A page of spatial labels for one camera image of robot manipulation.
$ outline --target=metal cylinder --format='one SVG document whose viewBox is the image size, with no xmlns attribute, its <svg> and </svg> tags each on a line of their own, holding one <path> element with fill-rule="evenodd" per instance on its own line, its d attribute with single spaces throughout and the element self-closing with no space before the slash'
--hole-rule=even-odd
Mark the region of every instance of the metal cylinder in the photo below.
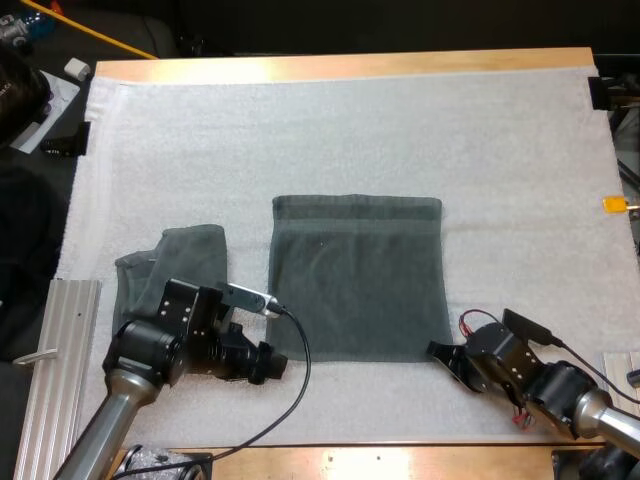
<svg viewBox="0 0 640 480">
<path fill-rule="evenodd" d="M 585 393 L 574 415 L 576 432 L 584 438 L 602 436 L 625 452 L 640 458 L 640 418 L 611 406 L 602 390 Z"/>
<path fill-rule="evenodd" d="M 160 389 L 125 370 L 107 376 L 108 396 L 82 433 L 55 480 L 102 480 L 122 446 L 138 410 L 155 401 Z"/>
</svg>

